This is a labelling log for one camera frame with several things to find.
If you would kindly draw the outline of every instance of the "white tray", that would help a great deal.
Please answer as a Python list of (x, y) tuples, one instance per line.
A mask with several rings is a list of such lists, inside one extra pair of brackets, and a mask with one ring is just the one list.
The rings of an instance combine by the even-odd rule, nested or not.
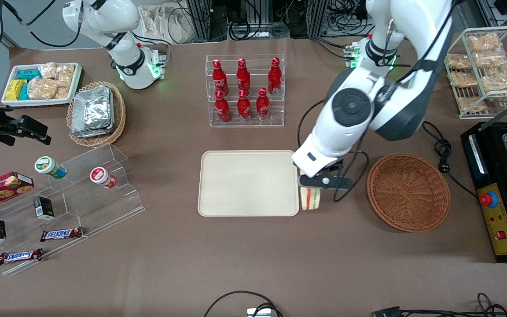
[(67, 98), (61, 99), (48, 99), (48, 100), (5, 100), (5, 95), (7, 90), (9, 89), (9, 85), (11, 84), (11, 80), (17, 79), (18, 71), (20, 70), (34, 70), (38, 68), (41, 64), (32, 64), (32, 65), (18, 65), (13, 66), (11, 70), (11, 74), (7, 79), (7, 84), (5, 85), (4, 95), (1, 97), (1, 103), (9, 106), (13, 106), (15, 108), (31, 108), (31, 107), (40, 107), (40, 106), (53, 106), (56, 104), (67, 104), (70, 100), (74, 99), (74, 95), (76, 94), (77, 85), (79, 82), (79, 78), (81, 76), (82, 67), (78, 63), (58, 63), (58, 64), (67, 64), (73, 65), (74, 69), (74, 77), (72, 78), (72, 83), (70, 84), (70, 91), (68, 92)]
[(197, 209), (205, 217), (296, 215), (298, 184), (292, 151), (205, 152)]

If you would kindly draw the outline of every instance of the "aluminum foil package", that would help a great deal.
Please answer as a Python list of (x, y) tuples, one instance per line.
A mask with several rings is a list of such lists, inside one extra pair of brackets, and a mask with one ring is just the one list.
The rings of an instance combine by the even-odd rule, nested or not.
[(113, 92), (97, 86), (78, 92), (72, 109), (72, 133), (78, 138), (109, 134), (115, 129)]

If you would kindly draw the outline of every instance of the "yellow control panel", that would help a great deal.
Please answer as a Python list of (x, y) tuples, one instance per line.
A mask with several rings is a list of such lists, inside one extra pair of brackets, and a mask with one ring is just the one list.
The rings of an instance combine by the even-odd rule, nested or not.
[(507, 255), (507, 214), (498, 185), (491, 184), (477, 190), (482, 213), (496, 255)]

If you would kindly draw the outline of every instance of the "oval wicker basket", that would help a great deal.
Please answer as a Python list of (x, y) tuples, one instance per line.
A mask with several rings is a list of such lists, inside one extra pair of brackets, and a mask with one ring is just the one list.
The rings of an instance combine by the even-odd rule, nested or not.
[[(70, 133), (70, 139), (74, 140), (77, 144), (81, 146), (87, 146), (87, 147), (99, 147), (102, 146), (105, 143), (113, 143), (115, 142), (119, 136), (121, 136), (122, 131), (125, 129), (125, 123), (126, 123), (126, 107), (125, 107), (125, 101), (123, 100), (121, 93), (119, 92), (118, 88), (116, 88), (113, 84), (109, 82), (92, 82), (91, 84), (88, 84), (86, 86), (83, 86), (81, 90), (89, 90), (96, 88), (97, 86), (107, 86), (108, 88), (111, 88), (113, 91), (113, 106), (114, 106), (114, 122), (117, 125), (116, 129), (111, 134), (104, 134), (104, 135), (97, 135), (92, 136), (90, 138), (78, 138), (73, 133)], [(68, 116), (66, 117), (66, 124), (68, 125), (68, 128), (72, 130), (72, 111), (73, 111), (73, 103), (74, 101), (70, 101), (70, 104), (68, 106)]]
[(430, 162), (408, 153), (376, 162), (367, 179), (367, 194), (384, 221), (406, 232), (434, 229), (451, 206), (443, 175)]

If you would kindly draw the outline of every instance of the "teal package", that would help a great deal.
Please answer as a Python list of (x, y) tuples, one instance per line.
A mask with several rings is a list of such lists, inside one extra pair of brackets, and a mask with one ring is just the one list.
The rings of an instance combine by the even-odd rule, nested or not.
[(40, 77), (40, 71), (38, 70), (20, 70), (18, 71), (17, 79), (31, 80), (35, 77)]
[(29, 84), (22, 85), (21, 94), (18, 96), (19, 100), (29, 100)]

